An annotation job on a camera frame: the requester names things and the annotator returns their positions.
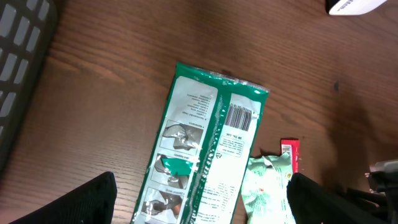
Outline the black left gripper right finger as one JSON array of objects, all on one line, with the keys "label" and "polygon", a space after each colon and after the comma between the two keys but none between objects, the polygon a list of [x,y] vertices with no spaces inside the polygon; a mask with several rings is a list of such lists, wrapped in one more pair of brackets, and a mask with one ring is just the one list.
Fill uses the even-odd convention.
[{"label": "black left gripper right finger", "polygon": [[296,223],[377,224],[384,223],[334,194],[301,173],[294,173],[287,185],[287,199]]}]

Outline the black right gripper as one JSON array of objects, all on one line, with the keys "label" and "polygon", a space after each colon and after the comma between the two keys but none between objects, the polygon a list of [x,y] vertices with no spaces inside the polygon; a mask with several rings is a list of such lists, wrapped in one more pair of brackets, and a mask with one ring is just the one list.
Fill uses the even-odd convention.
[{"label": "black right gripper", "polygon": [[348,188],[337,215],[339,223],[397,223],[397,160],[369,166],[367,192]]}]

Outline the green white 3M package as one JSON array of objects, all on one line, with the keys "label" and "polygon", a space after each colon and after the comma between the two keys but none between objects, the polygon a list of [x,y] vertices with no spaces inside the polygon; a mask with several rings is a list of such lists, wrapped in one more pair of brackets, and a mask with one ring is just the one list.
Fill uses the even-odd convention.
[{"label": "green white 3M package", "polygon": [[178,63],[133,223],[231,223],[269,90]]}]

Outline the red snack stick packet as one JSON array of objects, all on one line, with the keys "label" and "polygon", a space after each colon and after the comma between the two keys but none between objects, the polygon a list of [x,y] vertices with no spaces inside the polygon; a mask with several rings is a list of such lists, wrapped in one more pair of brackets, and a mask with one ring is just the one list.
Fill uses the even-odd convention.
[{"label": "red snack stick packet", "polygon": [[292,161],[293,173],[299,171],[300,141],[297,138],[282,138],[280,140],[281,153],[288,152]]}]

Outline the white teal wipes packet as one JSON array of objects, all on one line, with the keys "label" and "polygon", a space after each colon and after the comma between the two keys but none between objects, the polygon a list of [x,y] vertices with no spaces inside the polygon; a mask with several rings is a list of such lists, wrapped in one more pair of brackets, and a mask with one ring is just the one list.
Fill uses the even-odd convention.
[{"label": "white teal wipes packet", "polygon": [[293,174],[288,152],[249,159],[241,186],[248,224],[295,224],[287,199]]}]

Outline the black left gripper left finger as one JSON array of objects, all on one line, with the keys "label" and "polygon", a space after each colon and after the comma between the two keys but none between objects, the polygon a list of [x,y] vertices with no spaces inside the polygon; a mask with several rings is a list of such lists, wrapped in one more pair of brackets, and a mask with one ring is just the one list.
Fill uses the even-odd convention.
[{"label": "black left gripper left finger", "polygon": [[111,224],[117,198],[114,174],[104,172],[12,224]]}]

